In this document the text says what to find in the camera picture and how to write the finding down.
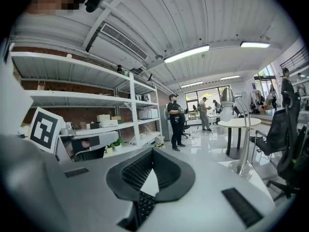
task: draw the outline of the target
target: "silver lamp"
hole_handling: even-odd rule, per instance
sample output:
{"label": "silver lamp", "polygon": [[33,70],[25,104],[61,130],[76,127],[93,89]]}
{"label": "silver lamp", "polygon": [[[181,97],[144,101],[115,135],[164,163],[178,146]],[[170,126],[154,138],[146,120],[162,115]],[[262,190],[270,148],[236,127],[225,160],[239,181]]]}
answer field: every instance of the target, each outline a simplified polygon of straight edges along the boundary
{"label": "silver lamp", "polygon": [[[251,128],[249,110],[246,104],[240,99],[241,97],[242,95],[234,96],[233,91],[230,88],[226,87],[223,90],[222,96],[220,98],[221,105],[223,106],[223,110],[222,110],[223,116],[221,116],[220,118],[221,120],[226,121],[226,122],[230,121],[230,119],[232,118],[232,107],[233,107],[234,102],[236,101],[239,104],[244,114],[244,119],[245,119],[245,129],[246,129],[245,139],[243,142],[243,148],[242,148],[242,152],[240,155],[240,159],[231,162],[228,167],[232,169],[235,173],[245,177],[246,179],[249,179],[253,174],[253,167],[251,165],[247,165],[248,153],[249,153],[249,137],[250,137],[250,130],[252,128]],[[241,101],[241,103],[243,104],[243,106],[248,112],[249,126],[247,126],[245,110],[243,109],[239,101]]]}

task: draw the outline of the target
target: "brick wall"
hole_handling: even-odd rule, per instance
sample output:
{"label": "brick wall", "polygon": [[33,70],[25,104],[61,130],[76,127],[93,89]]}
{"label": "brick wall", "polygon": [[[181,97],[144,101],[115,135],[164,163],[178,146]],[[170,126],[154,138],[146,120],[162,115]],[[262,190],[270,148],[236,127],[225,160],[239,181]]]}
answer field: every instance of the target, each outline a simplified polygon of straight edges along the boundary
{"label": "brick wall", "polygon": [[[50,50],[50,49],[43,49],[43,48],[36,48],[36,47],[15,47],[13,51],[20,51],[20,52],[37,52],[37,53],[45,53],[45,54],[53,54],[58,56],[66,57],[68,53]],[[81,61],[85,61],[88,63],[92,63],[112,71],[115,69],[105,63],[101,63],[99,61],[95,61],[92,59],[84,58],[78,55],[72,54],[72,58],[78,59]],[[21,85],[26,90],[37,90],[38,82],[36,81],[22,81]],[[91,94],[105,94],[113,96],[112,90],[102,89],[98,87],[89,87],[83,85],[76,85],[70,83],[58,83],[58,82],[45,82],[44,90],[53,90],[53,91],[69,91],[69,92],[80,92],[80,93],[91,93]],[[119,92],[119,96],[122,98],[128,98],[129,94]],[[164,103],[168,96],[159,92],[159,103]],[[155,92],[151,93],[151,101],[157,102]],[[113,108],[49,108],[47,109],[51,113],[57,114],[62,116],[66,122],[72,122],[75,126],[79,127],[80,122],[96,122],[97,115],[99,114],[110,114],[111,116],[115,116],[115,110]],[[24,119],[24,123],[30,124],[32,118],[34,116],[35,109],[30,109]],[[122,118],[122,122],[130,122],[132,121],[132,112],[129,109],[121,108],[120,109],[120,116]],[[147,131],[147,126],[151,131],[158,131],[156,127],[156,122],[150,122],[143,125],[139,125],[140,133]],[[134,129],[133,127],[125,128],[122,130],[122,135],[124,141],[129,141],[134,136]]]}

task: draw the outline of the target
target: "window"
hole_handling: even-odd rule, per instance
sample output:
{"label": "window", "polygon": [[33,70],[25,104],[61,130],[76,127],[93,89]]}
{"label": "window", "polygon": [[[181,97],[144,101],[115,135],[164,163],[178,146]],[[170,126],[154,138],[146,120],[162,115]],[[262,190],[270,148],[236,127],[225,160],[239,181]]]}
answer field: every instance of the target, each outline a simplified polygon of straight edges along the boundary
{"label": "window", "polygon": [[200,119],[199,112],[195,112],[193,110],[193,105],[197,108],[197,104],[203,99],[203,97],[206,97],[207,100],[205,102],[205,105],[210,106],[212,109],[214,109],[214,104],[212,103],[212,101],[216,100],[218,103],[220,103],[220,96],[226,87],[229,87],[229,86],[209,88],[209,89],[203,89],[203,90],[199,90],[195,92],[186,93],[185,99],[187,102],[187,108],[189,110],[189,113],[188,113],[189,120]]}
{"label": "window", "polygon": [[262,69],[258,74],[254,76],[256,89],[261,91],[262,96],[266,99],[269,94],[270,85],[273,85],[277,97],[279,96],[278,85],[276,81],[276,77],[272,70],[271,65],[267,65],[264,69]]}

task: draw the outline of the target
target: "grey pants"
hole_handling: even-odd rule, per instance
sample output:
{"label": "grey pants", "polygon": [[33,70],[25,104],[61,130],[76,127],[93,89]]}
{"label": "grey pants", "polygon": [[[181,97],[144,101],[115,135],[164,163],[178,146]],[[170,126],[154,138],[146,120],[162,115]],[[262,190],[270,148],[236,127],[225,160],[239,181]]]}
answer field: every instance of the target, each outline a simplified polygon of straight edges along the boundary
{"label": "grey pants", "polygon": [[207,117],[207,114],[200,111],[199,112],[199,116],[202,120],[202,129],[204,130],[205,129],[205,126],[207,127],[207,129],[209,130],[210,127],[209,127],[209,121],[208,121],[208,117]]}

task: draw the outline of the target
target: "ceiling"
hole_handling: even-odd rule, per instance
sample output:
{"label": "ceiling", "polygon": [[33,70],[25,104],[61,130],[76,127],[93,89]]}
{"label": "ceiling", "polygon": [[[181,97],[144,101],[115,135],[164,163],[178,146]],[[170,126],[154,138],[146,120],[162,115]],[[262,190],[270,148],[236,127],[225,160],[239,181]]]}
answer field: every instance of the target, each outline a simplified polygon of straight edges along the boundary
{"label": "ceiling", "polygon": [[[147,55],[144,60],[99,30],[107,23]],[[12,41],[75,54],[89,52],[126,69],[144,66],[171,90],[195,81],[248,78],[280,56],[299,37],[273,0],[104,0],[93,13],[21,16]],[[267,49],[240,48],[241,41],[269,42]],[[210,50],[165,64],[162,57],[209,44]]]}

